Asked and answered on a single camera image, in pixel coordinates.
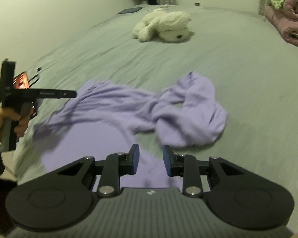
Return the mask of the person left hand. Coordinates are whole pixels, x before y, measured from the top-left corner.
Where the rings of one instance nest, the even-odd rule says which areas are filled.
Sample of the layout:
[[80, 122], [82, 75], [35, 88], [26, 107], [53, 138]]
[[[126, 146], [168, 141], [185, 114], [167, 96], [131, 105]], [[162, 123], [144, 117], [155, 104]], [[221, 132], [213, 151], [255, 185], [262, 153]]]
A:
[[17, 135], [17, 137], [21, 138], [25, 135], [25, 131], [28, 128], [28, 124], [32, 113], [33, 113], [33, 109], [31, 108], [26, 116], [21, 117], [12, 108], [0, 107], [0, 141], [1, 141], [2, 126], [6, 119], [19, 122], [17, 127], [14, 128], [14, 133]]

